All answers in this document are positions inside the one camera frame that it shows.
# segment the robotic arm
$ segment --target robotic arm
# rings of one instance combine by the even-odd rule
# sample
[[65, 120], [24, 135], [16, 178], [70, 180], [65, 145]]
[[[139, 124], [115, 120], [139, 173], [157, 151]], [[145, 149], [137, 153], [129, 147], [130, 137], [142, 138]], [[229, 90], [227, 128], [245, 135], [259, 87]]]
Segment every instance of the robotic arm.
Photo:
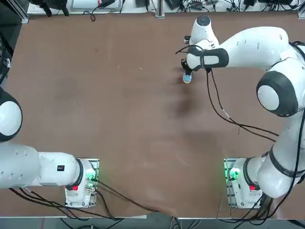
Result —
[[93, 207], [96, 203], [98, 160], [93, 168], [87, 159], [10, 142], [19, 132], [22, 111], [19, 103], [0, 87], [0, 188], [65, 186], [66, 205]]
[[[201, 68], [256, 67], [266, 71], [256, 86], [257, 98], [269, 112], [287, 117], [284, 130], [268, 154], [237, 159], [230, 175], [239, 208], [253, 207], [262, 193], [272, 198], [284, 195], [292, 183], [305, 108], [305, 47], [293, 47], [287, 33], [275, 27], [250, 28], [219, 45], [206, 16], [196, 19], [188, 43], [182, 60], [185, 83]], [[303, 137], [294, 184], [305, 173], [304, 147]]]

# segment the green led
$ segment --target green led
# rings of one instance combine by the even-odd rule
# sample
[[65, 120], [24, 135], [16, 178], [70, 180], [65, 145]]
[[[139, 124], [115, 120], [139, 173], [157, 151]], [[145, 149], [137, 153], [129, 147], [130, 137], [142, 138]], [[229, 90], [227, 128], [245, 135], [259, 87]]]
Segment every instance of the green led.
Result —
[[232, 168], [230, 171], [230, 177], [233, 179], [237, 179], [239, 172], [240, 170], [238, 168]]

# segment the red button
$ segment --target red button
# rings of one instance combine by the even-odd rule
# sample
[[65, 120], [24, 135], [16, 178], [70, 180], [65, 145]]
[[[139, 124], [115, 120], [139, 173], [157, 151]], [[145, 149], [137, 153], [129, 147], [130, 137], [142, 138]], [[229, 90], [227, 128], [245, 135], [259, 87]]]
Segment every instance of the red button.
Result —
[[249, 188], [250, 188], [251, 191], [255, 190], [255, 186], [254, 185], [249, 185]]

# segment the tabletop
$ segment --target tabletop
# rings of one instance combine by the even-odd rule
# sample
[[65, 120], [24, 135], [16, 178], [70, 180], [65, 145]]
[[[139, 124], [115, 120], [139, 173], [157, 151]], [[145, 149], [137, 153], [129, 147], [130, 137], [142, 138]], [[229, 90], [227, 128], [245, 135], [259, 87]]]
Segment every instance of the tabletop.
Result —
[[[6, 87], [24, 115], [14, 141], [38, 151], [98, 157], [100, 180], [142, 205], [177, 217], [215, 218], [226, 186], [224, 158], [259, 156], [272, 142], [215, 114], [204, 70], [191, 84], [182, 82], [185, 55], [175, 52], [198, 15], [31, 19], [20, 31]], [[207, 15], [220, 42], [255, 26], [282, 27], [291, 41], [305, 40], [304, 21], [296, 13]], [[263, 74], [249, 68], [214, 70], [223, 106], [235, 121], [280, 133], [284, 119], [256, 98]], [[64, 202], [62, 187], [34, 190]], [[295, 187], [275, 217], [305, 219], [304, 190], [304, 184]], [[0, 216], [62, 215], [0, 192]], [[115, 216], [147, 213], [104, 194]], [[101, 201], [89, 210], [105, 214]], [[242, 213], [236, 209], [232, 216]], [[230, 217], [226, 198], [220, 217]]]

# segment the small blue object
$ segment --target small blue object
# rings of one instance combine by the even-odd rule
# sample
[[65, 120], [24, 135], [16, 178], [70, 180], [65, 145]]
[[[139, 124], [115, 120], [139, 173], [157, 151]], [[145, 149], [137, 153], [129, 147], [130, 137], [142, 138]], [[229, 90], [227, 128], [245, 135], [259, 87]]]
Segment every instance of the small blue object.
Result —
[[182, 79], [183, 79], [183, 82], [190, 83], [192, 81], [192, 74], [191, 75], [186, 75], [184, 73]]

